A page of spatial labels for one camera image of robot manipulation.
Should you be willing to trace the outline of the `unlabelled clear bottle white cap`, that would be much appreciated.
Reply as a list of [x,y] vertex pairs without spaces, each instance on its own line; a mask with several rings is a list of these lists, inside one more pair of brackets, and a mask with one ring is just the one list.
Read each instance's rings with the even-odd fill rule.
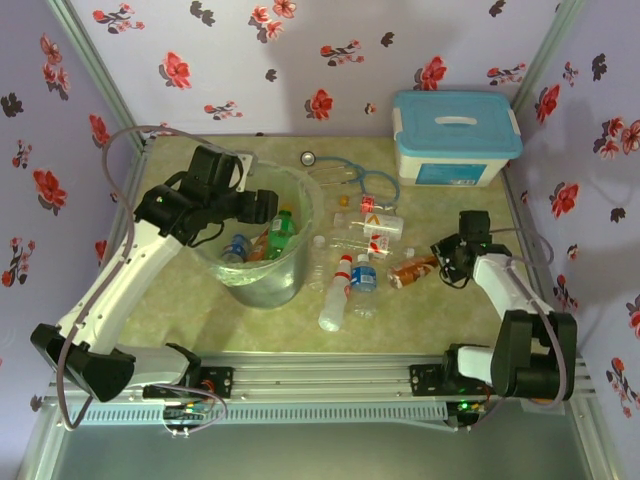
[[316,235],[313,238],[310,247],[307,285],[315,292],[323,292],[325,290],[326,247],[326,238],[323,235]]

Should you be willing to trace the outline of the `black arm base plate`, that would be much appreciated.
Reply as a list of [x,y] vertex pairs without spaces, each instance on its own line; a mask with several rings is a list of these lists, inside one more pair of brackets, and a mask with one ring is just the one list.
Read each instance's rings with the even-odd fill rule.
[[492,387],[477,379],[454,373],[443,364],[414,364],[409,366],[412,395],[419,396],[493,396]]
[[[232,367],[200,367],[195,373],[186,375],[178,383],[178,386],[207,390],[227,400],[231,398],[233,380],[234,369]],[[176,385],[171,388],[167,386],[144,386],[142,397],[144,400],[175,400],[182,402],[187,399],[204,399],[201,394],[176,390]]]

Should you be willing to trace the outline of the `brown drink bottle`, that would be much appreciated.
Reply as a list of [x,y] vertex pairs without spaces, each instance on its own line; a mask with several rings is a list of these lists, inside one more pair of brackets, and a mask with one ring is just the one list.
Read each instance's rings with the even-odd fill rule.
[[387,270],[387,278],[392,288],[401,289],[429,275],[437,267],[434,255],[412,257],[391,266]]

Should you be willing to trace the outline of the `blue stethoscope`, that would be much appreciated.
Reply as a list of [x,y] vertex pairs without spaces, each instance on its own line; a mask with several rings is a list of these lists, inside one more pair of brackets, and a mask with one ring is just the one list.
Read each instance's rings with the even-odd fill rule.
[[401,188],[399,182],[391,175],[380,171],[363,167],[346,158],[338,156],[316,156],[311,151],[304,151],[300,154],[300,163],[307,169],[307,173],[312,175],[322,171],[333,170],[350,170],[344,178],[336,181],[320,183],[321,186],[331,185],[358,185],[363,197],[376,197],[376,195],[367,189],[367,181],[372,178],[380,178],[386,181],[394,190],[394,196],[388,201],[380,203],[382,208],[394,207],[401,196]]

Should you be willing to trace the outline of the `clear bottle red patterned label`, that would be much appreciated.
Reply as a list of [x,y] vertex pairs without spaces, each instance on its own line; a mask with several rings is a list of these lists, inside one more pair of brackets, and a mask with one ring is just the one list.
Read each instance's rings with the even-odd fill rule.
[[329,246],[335,249],[357,252],[358,254],[366,253],[371,259],[377,260],[404,260],[416,256],[416,251],[413,247],[395,245],[390,237],[384,234],[358,238],[331,237]]

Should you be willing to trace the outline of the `blue label water bottle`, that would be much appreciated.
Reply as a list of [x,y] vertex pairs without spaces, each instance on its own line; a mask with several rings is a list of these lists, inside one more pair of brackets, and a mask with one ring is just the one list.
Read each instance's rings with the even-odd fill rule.
[[250,239],[235,234],[221,251],[220,259],[225,263],[245,263],[253,249]]
[[366,253],[357,256],[351,274],[351,300],[354,313],[371,319],[376,313],[377,273]]

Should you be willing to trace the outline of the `aluminium frame post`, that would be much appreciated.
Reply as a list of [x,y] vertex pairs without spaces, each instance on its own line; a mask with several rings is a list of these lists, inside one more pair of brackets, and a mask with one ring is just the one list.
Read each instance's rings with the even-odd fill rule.
[[564,38],[571,32],[580,12],[591,0],[560,0],[551,26],[536,52],[522,85],[512,101],[512,109],[518,113],[534,91],[536,83],[543,77]]
[[[72,45],[76,49],[76,53],[79,58],[84,62],[84,65],[91,75],[94,84],[101,91],[105,101],[111,108],[115,118],[120,122],[121,127],[135,126],[135,121],[132,113],[127,107],[123,96],[119,92],[115,81],[109,74],[107,67],[101,59],[97,48],[90,39],[89,34],[84,28],[78,13],[76,12],[71,0],[46,0],[49,4],[55,17],[61,24],[64,31],[67,33]],[[67,101],[69,85],[65,83],[68,78],[62,67],[56,70],[47,64],[44,66],[44,74],[46,77],[46,84],[49,92],[57,91],[60,99]],[[92,130],[92,138],[97,148],[104,150],[109,141],[116,139],[116,133],[109,134],[106,129],[100,130],[100,132]],[[136,147],[136,150],[142,150],[145,144],[145,140],[142,139],[141,134],[129,132],[127,135]]]
[[615,446],[595,398],[570,401],[580,445],[592,480],[625,480]]
[[38,412],[16,480],[51,480],[66,434],[59,407],[45,404]]

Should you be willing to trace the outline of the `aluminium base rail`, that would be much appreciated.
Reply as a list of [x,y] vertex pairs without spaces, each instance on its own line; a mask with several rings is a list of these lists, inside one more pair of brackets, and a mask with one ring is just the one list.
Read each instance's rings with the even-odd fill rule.
[[444,358],[407,354],[222,353],[198,357],[177,346],[121,349],[105,358],[65,363],[65,385],[97,402],[144,400],[143,387],[171,388],[200,367],[232,367],[229,403],[373,403],[484,400],[487,396],[412,395],[409,366],[443,364]]

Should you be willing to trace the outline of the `milky white bottle red cap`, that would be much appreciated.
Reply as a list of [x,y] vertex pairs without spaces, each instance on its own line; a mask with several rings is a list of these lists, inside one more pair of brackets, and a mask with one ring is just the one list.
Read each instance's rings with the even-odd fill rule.
[[325,303],[318,318],[320,328],[337,332],[343,323],[344,312],[351,290],[353,258],[343,255],[326,293]]

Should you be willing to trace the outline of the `green plastic bottle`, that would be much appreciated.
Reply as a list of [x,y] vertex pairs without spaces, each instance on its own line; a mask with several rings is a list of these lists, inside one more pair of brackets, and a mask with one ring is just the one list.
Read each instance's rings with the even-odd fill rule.
[[298,226],[290,208],[281,209],[269,225],[265,260],[281,256],[290,240],[298,233]]

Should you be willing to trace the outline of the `clear bottle orange chevron label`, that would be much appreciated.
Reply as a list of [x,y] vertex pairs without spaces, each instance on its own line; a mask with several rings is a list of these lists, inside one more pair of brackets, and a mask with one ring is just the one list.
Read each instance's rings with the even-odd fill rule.
[[337,212],[333,217],[333,225],[364,235],[386,234],[394,238],[401,238],[404,231],[403,218],[379,213]]

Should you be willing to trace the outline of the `white storage box blue lid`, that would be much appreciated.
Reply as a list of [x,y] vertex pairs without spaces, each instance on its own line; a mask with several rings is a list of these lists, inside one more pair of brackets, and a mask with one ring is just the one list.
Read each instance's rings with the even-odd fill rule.
[[398,182],[484,187],[523,151],[508,98],[480,91],[400,91],[392,109]]

